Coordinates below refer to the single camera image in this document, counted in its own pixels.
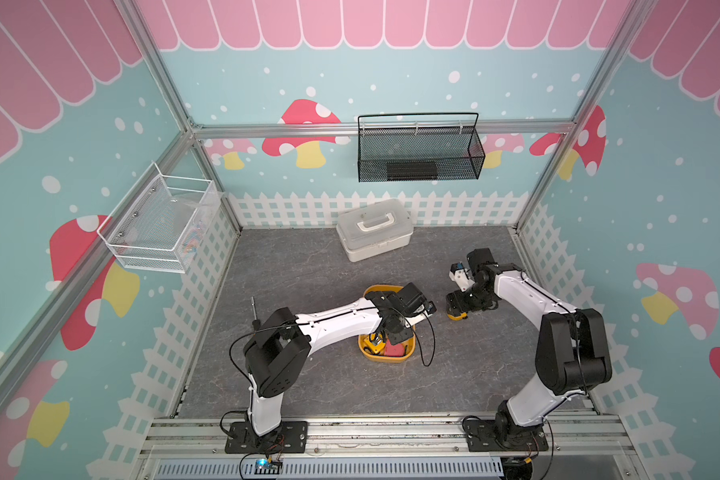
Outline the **yellow plastic storage bin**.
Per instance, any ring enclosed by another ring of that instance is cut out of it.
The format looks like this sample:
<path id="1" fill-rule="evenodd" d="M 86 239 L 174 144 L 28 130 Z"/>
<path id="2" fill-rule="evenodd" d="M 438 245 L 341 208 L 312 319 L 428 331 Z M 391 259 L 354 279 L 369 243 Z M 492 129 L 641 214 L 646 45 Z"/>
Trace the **yellow plastic storage bin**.
<path id="1" fill-rule="evenodd" d="M 413 292 L 413 283 L 404 286 L 399 285 L 373 285 L 365 290 L 363 296 L 369 294 L 380 293 L 384 296 L 388 294 L 398 294 Z M 415 326 L 407 319 L 401 321 L 402 329 L 396 332 L 393 337 L 399 339 L 398 343 L 393 343 L 381 329 L 369 335 L 359 335 L 357 337 L 357 345 L 362 354 L 371 361 L 381 363 L 402 363 L 410 358 L 416 350 Z"/>

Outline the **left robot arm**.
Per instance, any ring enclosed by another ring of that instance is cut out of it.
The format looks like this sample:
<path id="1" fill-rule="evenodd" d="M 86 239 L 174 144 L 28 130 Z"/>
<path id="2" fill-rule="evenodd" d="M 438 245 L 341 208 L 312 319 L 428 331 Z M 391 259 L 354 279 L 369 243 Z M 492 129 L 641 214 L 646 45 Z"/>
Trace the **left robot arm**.
<path id="1" fill-rule="evenodd" d="M 360 335 L 379 334 L 400 344 L 414 336 L 414 326 L 436 312 L 414 284 L 397 291 L 369 290 L 346 305 L 317 313 L 295 314 L 283 307 L 254 326 L 243 347 L 244 373 L 251 385 L 247 420 L 255 435 L 281 429 L 284 393 L 297 381 L 310 355 Z"/>

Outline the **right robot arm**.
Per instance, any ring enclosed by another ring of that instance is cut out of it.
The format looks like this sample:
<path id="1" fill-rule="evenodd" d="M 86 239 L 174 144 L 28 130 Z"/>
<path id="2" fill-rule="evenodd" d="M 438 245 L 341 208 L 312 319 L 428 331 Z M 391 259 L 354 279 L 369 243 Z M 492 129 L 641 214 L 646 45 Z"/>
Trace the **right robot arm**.
<path id="1" fill-rule="evenodd" d="M 538 435 L 546 417 L 563 403 L 611 380 L 605 322 L 598 310 L 554 297 L 521 267 L 496 262 L 488 248 L 470 252 L 466 263 L 452 264 L 449 278 L 457 285 L 446 297 L 451 320 L 505 302 L 538 330 L 534 376 L 496 411 L 493 436 L 502 444 Z"/>

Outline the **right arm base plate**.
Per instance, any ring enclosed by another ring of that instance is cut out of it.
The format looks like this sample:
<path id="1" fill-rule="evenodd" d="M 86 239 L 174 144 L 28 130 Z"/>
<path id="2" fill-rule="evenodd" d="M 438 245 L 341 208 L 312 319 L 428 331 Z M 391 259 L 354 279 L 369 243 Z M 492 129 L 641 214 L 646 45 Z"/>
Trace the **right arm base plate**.
<path id="1" fill-rule="evenodd" d="M 535 455 L 549 450 L 541 425 L 519 427 L 510 420 L 486 420 L 467 416 L 461 422 L 470 452 L 526 452 Z"/>

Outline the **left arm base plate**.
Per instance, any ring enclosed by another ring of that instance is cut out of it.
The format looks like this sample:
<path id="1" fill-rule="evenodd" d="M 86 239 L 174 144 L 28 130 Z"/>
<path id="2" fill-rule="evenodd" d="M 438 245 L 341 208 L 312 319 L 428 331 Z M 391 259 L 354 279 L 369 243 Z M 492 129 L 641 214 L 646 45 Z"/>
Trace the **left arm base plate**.
<path id="1" fill-rule="evenodd" d="M 227 454 L 301 454 L 306 450 L 308 427 L 305 421 L 284 421 L 273 431 L 260 436 L 248 421 L 233 422 L 226 430 L 224 451 Z"/>

